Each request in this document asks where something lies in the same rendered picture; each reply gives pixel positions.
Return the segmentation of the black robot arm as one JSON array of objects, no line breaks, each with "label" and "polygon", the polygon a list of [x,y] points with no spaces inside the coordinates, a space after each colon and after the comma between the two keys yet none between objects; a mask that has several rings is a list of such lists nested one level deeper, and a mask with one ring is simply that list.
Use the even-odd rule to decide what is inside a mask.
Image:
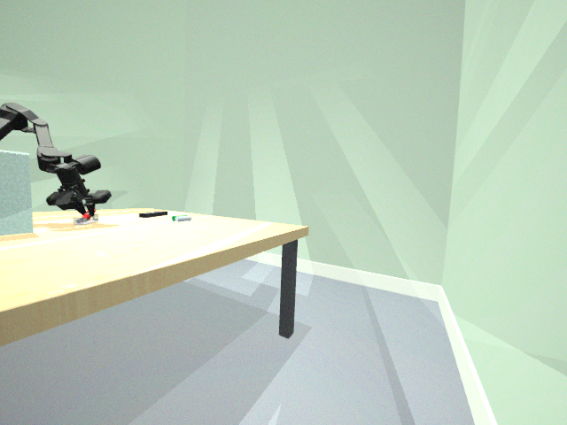
[{"label": "black robot arm", "polygon": [[[28,125],[27,120],[33,123],[34,128]],[[58,151],[50,139],[49,125],[45,120],[20,104],[6,103],[0,107],[0,141],[12,130],[35,133],[39,145],[36,154],[40,170],[57,174],[62,183],[77,182],[81,179],[80,174],[85,175],[101,167],[95,156],[84,154],[72,158],[72,153]],[[60,157],[64,157],[64,163],[60,162]],[[83,200],[82,193],[74,187],[69,187],[69,190],[58,189],[58,193],[55,204],[62,210],[74,209]]]}]

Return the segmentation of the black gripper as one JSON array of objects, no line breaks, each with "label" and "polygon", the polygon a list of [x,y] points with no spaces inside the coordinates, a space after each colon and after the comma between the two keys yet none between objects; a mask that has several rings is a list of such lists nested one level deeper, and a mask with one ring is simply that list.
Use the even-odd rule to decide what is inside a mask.
[{"label": "black gripper", "polygon": [[[83,195],[83,199],[85,199],[86,202],[83,203],[82,201],[81,203],[77,204],[77,207],[74,209],[83,215],[86,212],[84,208],[84,206],[86,206],[87,209],[89,210],[90,215],[94,217],[95,204],[106,203],[106,201],[110,198],[112,194],[108,190],[97,190],[95,193],[89,194],[89,189],[86,189],[84,186],[84,182],[85,182],[84,180],[85,179],[81,178],[77,182],[72,182],[72,183],[61,182],[62,185],[60,186],[60,188],[64,190],[69,190],[69,187],[74,187],[75,189],[80,191]],[[59,195],[58,191],[55,191],[51,195],[49,195],[49,197],[47,197],[46,199],[48,205],[56,205],[55,203],[58,195]]]}]

